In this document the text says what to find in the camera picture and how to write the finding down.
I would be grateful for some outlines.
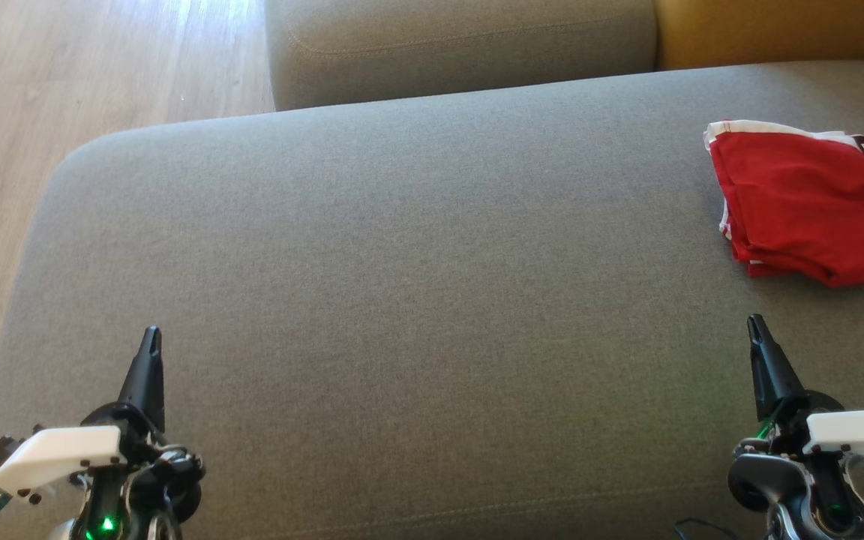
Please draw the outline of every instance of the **sofa seat cushion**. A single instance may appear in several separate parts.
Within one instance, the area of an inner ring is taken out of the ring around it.
[[[267,0],[275,109],[651,71],[651,0]]]
[[[745,320],[864,407],[864,287],[751,280],[710,120],[864,133],[864,62],[649,73],[106,136],[55,172],[0,346],[0,434],[75,425],[163,332],[186,537],[761,536]],[[15,505],[42,538],[75,494]]]

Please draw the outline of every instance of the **folded shirt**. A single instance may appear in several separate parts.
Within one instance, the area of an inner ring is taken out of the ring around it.
[[[751,120],[710,124],[720,230],[751,276],[864,284],[864,136]]]

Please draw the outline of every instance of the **gray fabric ottoman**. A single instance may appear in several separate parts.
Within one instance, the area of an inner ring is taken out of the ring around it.
[[[275,109],[651,71],[652,0],[266,0]]]
[[[77,423],[164,332],[195,539],[671,538],[733,502],[745,318],[864,407],[864,287],[750,280],[701,134],[864,133],[864,62],[332,106],[104,137],[58,168],[0,352],[0,434]],[[16,505],[42,538],[70,488]]]

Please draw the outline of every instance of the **yellow cushion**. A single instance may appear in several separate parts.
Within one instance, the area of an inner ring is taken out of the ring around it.
[[[664,69],[864,59],[864,0],[655,0]]]

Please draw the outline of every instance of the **wooden floor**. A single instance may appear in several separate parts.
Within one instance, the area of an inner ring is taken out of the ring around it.
[[[120,130],[271,109],[261,0],[0,0],[0,328],[50,172]]]

